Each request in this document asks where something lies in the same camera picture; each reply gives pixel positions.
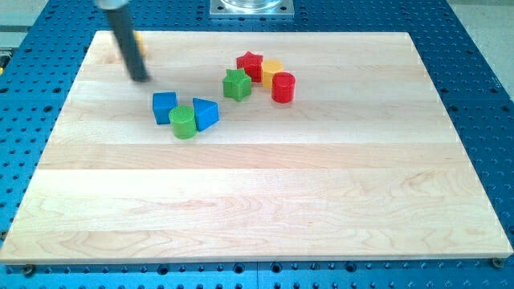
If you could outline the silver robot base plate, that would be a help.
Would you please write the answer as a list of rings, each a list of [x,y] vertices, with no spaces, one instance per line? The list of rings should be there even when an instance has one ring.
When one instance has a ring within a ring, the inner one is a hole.
[[[209,0],[211,18],[293,18],[293,0]]]

